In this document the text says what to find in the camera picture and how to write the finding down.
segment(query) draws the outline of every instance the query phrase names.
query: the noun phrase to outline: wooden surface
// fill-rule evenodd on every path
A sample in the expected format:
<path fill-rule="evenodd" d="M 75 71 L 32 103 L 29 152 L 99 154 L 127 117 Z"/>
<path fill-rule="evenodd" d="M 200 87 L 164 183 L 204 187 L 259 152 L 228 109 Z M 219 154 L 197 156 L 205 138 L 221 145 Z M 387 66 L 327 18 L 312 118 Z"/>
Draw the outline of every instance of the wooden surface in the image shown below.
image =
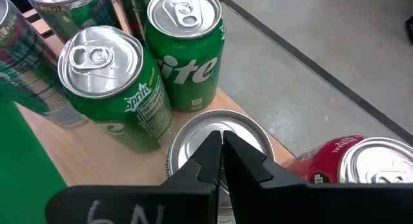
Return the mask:
<path fill-rule="evenodd" d="M 29 11 L 25 16 L 34 13 Z M 126 28 L 122 14 L 118 14 L 121 16 L 122 26 Z M 41 34 L 49 29 L 43 20 L 36 21 L 34 26 Z M 57 53 L 63 47 L 56 36 L 49 37 L 47 42 Z M 24 107 L 18 105 L 18 108 L 69 186 L 159 185 L 166 179 L 165 159 L 168 145 L 149 154 L 138 154 L 115 142 L 91 121 L 67 130 Z M 174 133 L 195 115 L 215 109 L 228 109 L 245 114 L 241 107 L 218 89 L 212 104 L 206 109 L 196 113 L 174 112 Z M 278 163 L 293 157 L 278 141 L 269 137 Z"/>

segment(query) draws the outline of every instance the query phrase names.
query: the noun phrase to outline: green soda can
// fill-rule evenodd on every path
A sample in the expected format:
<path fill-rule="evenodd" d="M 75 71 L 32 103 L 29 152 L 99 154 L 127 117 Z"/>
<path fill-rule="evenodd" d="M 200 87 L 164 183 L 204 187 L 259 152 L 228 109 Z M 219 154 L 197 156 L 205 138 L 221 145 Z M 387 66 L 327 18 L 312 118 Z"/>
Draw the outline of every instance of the green soda can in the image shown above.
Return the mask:
<path fill-rule="evenodd" d="M 83 28 L 121 28 L 111 0 L 29 0 L 53 32 L 67 42 Z"/>
<path fill-rule="evenodd" d="M 57 56 L 9 1 L 0 0 L 0 93 L 62 127 L 87 122 L 65 98 Z"/>
<path fill-rule="evenodd" d="M 219 1 L 151 0 L 145 31 L 172 108 L 207 107 L 216 93 L 225 41 Z"/>
<path fill-rule="evenodd" d="M 73 106 L 132 150 L 156 150 L 171 135 L 159 68 L 132 36 L 111 26 L 86 28 L 66 43 L 58 72 Z"/>
<path fill-rule="evenodd" d="M 146 6 L 143 0 L 119 0 L 132 35 L 145 45 L 143 23 L 146 20 Z"/>

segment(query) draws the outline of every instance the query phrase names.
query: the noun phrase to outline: black line on floor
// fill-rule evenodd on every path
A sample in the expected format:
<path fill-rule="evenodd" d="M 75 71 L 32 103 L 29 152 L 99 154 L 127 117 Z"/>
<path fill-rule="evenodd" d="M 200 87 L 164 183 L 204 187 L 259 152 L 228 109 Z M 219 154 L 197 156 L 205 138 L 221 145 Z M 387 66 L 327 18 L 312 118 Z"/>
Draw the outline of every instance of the black line on floor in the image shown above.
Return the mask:
<path fill-rule="evenodd" d="M 26 20 L 30 23 L 33 23 L 33 22 L 38 21 L 40 19 L 41 19 L 41 17 L 40 17 L 39 14 L 33 14 L 33 15 L 26 18 Z"/>
<path fill-rule="evenodd" d="M 404 139 L 408 144 L 413 145 L 413 135 L 406 131 L 403 127 L 398 125 L 395 121 L 391 120 L 384 113 L 371 105 L 368 101 L 356 94 L 353 90 L 343 84 L 340 80 L 335 78 L 332 74 L 328 73 L 324 68 L 319 66 L 316 62 L 299 51 L 296 47 L 291 45 L 288 41 L 283 39 L 280 35 L 272 31 L 267 25 L 255 18 L 252 14 L 248 13 L 243 7 L 239 6 L 232 0 L 222 0 L 233 11 L 238 13 L 242 18 L 248 21 L 252 26 L 257 28 L 261 33 L 271 38 L 273 42 L 284 48 L 287 52 L 292 54 L 297 60 L 301 61 L 309 69 L 315 72 L 319 77 L 323 78 L 327 83 L 336 88 L 344 96 L 347 96 L 356 105 L 369 113 L 372 117 L 376 118 L 381 124 L 385 125 L 393 133 Z"/>
<path fill-rule="evenodd" d="M 45 39 L 54 35 L 52 30 L 47 30 L 43 34 L 41 34 Z"/>

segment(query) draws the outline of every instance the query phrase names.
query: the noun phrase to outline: aluminum can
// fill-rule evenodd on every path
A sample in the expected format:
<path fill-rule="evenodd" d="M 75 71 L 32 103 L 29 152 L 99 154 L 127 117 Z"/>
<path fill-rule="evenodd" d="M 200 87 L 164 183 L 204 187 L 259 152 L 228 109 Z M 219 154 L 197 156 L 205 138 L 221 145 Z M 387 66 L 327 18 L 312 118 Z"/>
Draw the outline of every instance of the aluminum can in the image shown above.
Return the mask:
<path fill-rule="evenodd" d="M 413 148 L 385 137 L 339 137 L 283 166 L 311 183 L 412 183 Z"/>
<path fill-rule="evenodd" d="M 53 32 L 67 42 L 83 28 L 121 28 L 111 0 L 29 0 Z"/>
<path fill-rule="evenodd" d="M 146 43 L 158 61 L 172 108 L 193 112 L 213 100 L 225 42 L 218 0 L 151 0 Z"/>
<path fill-rule="evenodd" d="M 62 127 L 87 122 L 65 98 L 57 56 L 20 11 L 0 0 L 0 93 Z"/>
<path fill-rule="evenodd" d="M 249 117 L 231 110 L 212 110 L 192 118 L 175 135 L 166 155 L 166 175 L 177 172 L 204 142 L 213 130 L 231 130 L 250 145 L 275 160 L 271 142 L 265 131 Z M 218 223 L 235 223 L 231 200 L 221 171 L 219 188 Z"/>
<path fill-rule="evenodd" d="M 123 9 L 132 35 L 145 46 L 143 24 L 146 20 L 146 5 L 144 0 L 119 0 L 119 4 Z"/>
<path fill-rule="evenodd" d="M 86 28 L 64 46 L 58 72 L 73 106 L 132 150 L 156 150 L 171 135 L 159 68 L 132 36 L 111 26 Z"/>

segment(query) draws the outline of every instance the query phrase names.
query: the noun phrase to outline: white lettering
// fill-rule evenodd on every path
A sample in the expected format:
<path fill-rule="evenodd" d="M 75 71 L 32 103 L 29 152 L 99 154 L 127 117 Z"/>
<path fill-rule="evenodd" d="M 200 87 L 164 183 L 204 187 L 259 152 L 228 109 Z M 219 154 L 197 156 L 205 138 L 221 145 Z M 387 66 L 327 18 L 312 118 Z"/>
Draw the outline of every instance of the white lettering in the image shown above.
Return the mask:
<path fill-rule="evenodd" d="M 164 211 L 165 211 L 165 206 L 159 205 L 157 207 L 157 216 L 156 216 L 155 224 L 162 224 Z M 149 224 L 149 221 L 146 218 L 143 207 L 136 205 L 134 208 L 134 213 L 132 214 L 132 220 L 130 220 L 130 224 L 138 224 L 139 220 L 142 221 L 142 224 Z"/>
<path fill-rule="evenodd" d="M 217 58 L 213 58 L 210 61 L 208 61 L 207 63 L 205 63 L 204 65 L 202 65 L 202 67 L 200 67 L 195 72 L 194 76 L 192 76 L 193 82 L 200 83 L 200 82 L 204 82 L 206 79 L 208 79 L 211 76 L 212 69 L 214 68 L 216 63 L 217 63 Z"/>
<path fill-rule="evenodd" d="M 196 59 L 193 59 L 184 67 L 176 68 L 178 65 L 177 60 L 172 56 L 165 56 L 163 61 L 157 59 L 159 67 L 161 68 L 161 73 L 164 79 L 168 79 L 172 73 L 172 71 L 178 72 L 174 83 L 183 85 L 185 81 L 190 76 L 191 72 L 195 72 L 192 76 L 192 81 L 194 83 L 201 83 L 207 80 L 213 73 L 213 68 L 217 63 L 217 58 L 213 58 L 210 61 L 206 62 L 204 65 L 200 66 L 196 65 Z"/>
<path fill-rule="evenodd" d="M 347 146 L 349 143 L 355 142 L 355 141 L 357 141 L 357 140 L 358 140 L 358 139 L 355 138 L 355 137 L 346 137 L 346 138 L 344 138 L 344 139 L 341 139 L 341 140 L 338 141 L 337 143 L 334 143 L 336 147 L 334 148 L 334 150 L 332 151 L 332 153 L 339 152 L 343 147 L 345 147 L 345 146 Z"/>
<path fill-rule="evenodd" d="M 195 66 L 196 59 L 191 60 L 187 66 L 181 67 L 181 68 L 175 68 L 177 70 L 178 76 L 175 78 L 175 83 L 183 85 L 183 83 L 186 81 L 186 79 L 189 76 L 189 73 L 192 71 L 198 70 L 198 67 Z"/>
<path fill-rule="evenodd" d="M 90 207 L 88 212 L 87 224 L 115 224 L 113 221 L 110 221 L 109 219 L 93 219 L 93 216 L 99 204 L 100 202 L 98 200 L 92 203 L 92 206 Z"/>
<path fill-rule="evenodd" d="M 141 102 L 149 96 L 151 92 L 151 89 L 147 87 L 146 83 L 145 84 L 139 84 L 138 91 L 136 94 L 132 97 L 129 98 L 124 98 L 126 101 L 126 109 L 125 112 L 136 112 L 137 108 L 141 104 Z"/>
<path fill-rule="evenodd" d="M 88 212 L 87 224 L 115 224 L 113 221 L 109 219 L 94 219 L 94 214 L 99 204 L 100 204 L 100 201 L 98 200 L 95 200 L 92 203 L 92 206 L 90 207 L 89 212 Z M 162 224 L 164 213 L 165 213 L 165 206 L 158 205 L 155 224 Z M 143 207 L 136 205 L 134 208 L 134 212 L 132 214 L 132 219 L 130 220 L 130 224 L 139 224 L 139 220 L 141 220 L 142 224 L 150 224 L 146 218 Z"/>

